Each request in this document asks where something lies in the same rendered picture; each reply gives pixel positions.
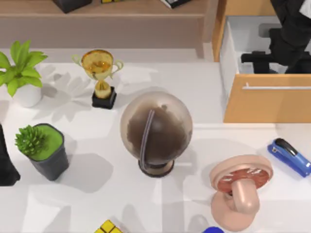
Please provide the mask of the pale wooden drawer front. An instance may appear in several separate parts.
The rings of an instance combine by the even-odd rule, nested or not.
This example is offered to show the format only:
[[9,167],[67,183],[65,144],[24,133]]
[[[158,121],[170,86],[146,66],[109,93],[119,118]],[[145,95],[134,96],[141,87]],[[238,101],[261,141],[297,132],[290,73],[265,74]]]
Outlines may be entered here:
[[225,123],[311,123],[311,90],[243,90],[250,86],[311,86],[311,74],[236,74]]

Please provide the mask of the grey drawer inside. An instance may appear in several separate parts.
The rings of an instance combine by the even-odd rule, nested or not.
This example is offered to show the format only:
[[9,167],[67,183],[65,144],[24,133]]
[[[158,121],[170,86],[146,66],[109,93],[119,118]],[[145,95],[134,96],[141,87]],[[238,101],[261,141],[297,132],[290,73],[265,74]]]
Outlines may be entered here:
[[[236,74],[254,74],[252,63],[242,63],[241,55],[253,51],[269,53],[268,31],[279,28],[276,17],[231,16],[226,19],[220,51],[220,65],[228,102]],[[285,74],[286,67],[270,64],[276,74]]]

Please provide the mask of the wooden cupboard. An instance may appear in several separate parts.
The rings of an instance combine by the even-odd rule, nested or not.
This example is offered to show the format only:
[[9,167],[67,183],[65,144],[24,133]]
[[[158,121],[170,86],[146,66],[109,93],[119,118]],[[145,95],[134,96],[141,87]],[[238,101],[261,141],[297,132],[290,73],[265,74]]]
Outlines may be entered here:
[[275,16],[270,0],[219,0],[212,34],[214,62],[220,60],[220,49],[227,16]]

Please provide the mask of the blue and black stapler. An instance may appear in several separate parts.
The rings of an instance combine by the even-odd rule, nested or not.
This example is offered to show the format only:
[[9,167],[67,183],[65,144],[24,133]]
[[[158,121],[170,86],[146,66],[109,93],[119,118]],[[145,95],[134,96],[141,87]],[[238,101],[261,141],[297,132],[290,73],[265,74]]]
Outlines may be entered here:
[[302,177],[311,175],[311,161],[283,138],[276,138],[267,146],[270,154],[289,166]]

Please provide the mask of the black and white book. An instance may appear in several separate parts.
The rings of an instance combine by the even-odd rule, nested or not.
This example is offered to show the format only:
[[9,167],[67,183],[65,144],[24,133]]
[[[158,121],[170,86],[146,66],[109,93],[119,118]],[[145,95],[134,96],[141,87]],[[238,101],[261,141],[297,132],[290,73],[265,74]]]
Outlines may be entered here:
[[160,0],[163,4],[165,4],[168,8],[174,9],[181,5],[184,5],[192,0]]

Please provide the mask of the pink desk fan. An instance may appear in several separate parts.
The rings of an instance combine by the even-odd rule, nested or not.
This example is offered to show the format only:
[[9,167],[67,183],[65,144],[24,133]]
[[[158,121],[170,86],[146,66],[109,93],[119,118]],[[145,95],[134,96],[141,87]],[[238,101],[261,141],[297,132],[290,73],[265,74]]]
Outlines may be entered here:
[[215,189],[211,200],[214,220],[224,229],[247,229],[260,209],[258,189],[273,176],[270,161],[259,155],[238,155],[217,164],[210,172]]

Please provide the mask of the brown globe on stand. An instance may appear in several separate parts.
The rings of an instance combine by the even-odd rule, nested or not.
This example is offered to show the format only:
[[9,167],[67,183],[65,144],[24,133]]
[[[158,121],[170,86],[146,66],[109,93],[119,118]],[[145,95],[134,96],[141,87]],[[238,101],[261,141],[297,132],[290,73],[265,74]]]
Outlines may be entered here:
[[140,170],[154,178],[172,171],[176,158],[189,146],[192,132],[193,121],[186,104],[164,91],[134,98],[120,121],[125,148],[138,160]]

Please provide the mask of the wooden open shelf unit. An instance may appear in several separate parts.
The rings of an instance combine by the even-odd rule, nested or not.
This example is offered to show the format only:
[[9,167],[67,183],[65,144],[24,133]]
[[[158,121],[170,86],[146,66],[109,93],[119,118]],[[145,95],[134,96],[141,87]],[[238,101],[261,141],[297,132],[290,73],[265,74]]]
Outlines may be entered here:
[[174,9],[161,0],[91,0],[65,14],[53,0],[0,0],[0,48],[30,40],[40,49],[190,49],[202,58],[217,6],[218,0],[190,0]]

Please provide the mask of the gold trophy on black base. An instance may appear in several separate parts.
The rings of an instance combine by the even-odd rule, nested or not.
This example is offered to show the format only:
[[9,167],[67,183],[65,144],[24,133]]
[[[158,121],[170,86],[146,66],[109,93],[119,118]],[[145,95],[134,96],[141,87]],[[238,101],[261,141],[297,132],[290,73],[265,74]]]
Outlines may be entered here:
[[96,82],[92,94],[92,106],[111,110],[117,93],[115,88],[105,80],[108,77],[113,78],[113,75],[123,68],[123,62],[115,60],[110,52],[101,49],[88,51],[81,57],[75,54],[71,58],[75,64],[84,69],[89,78]]

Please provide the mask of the blue round object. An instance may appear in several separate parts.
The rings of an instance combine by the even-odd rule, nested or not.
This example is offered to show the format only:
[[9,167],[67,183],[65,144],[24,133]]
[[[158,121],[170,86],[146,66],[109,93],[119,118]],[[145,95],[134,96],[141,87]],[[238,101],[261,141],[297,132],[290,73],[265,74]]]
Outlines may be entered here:
[[224,233],[224,231],[219,227],[212,226],[203,230],[202,233]]

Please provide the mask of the black box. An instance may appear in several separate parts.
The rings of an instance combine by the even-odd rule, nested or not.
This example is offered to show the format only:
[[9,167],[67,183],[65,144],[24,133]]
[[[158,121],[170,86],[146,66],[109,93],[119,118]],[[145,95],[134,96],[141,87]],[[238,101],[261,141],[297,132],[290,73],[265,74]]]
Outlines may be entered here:
[[52,0],[53,3],[65,14],[87,6],[93,0]]

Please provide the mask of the yellow and black puzzle cube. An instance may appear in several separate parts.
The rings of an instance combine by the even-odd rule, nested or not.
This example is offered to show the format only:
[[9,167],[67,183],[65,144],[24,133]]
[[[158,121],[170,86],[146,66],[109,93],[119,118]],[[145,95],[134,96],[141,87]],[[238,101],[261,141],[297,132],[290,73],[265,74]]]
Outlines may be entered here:
[[123,233],[111,220],[106,220],[94,233]]

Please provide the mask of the green plant in grey pot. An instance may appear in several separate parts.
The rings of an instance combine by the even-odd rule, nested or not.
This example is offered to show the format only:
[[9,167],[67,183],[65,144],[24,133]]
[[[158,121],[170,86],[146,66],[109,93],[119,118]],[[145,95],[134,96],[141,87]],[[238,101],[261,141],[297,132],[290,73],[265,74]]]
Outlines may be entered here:
[[65,137],[49,123],[27,125],[15,135],[15,145],[35,169],[49,181],[57,180],[69,167]]

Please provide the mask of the leafy plant in white pot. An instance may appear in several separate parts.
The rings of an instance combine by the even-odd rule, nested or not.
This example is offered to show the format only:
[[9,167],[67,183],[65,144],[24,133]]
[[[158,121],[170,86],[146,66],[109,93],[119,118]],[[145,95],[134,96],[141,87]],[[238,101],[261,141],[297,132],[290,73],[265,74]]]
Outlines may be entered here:
[[31,40],[14,41],[10,47],[10,58],[0,51],[0,87],[5,86],[9,96],[22,107],[35,106],[42,99],[42,76],[36,66],[48,56],[30,50]]

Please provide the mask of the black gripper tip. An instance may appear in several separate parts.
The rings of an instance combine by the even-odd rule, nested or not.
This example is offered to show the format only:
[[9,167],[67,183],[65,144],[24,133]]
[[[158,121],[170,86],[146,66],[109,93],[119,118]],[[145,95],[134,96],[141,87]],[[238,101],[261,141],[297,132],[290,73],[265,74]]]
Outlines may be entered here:
[[0,187],[13,186],[19,180],[20,174],[10,159],[0,124]]

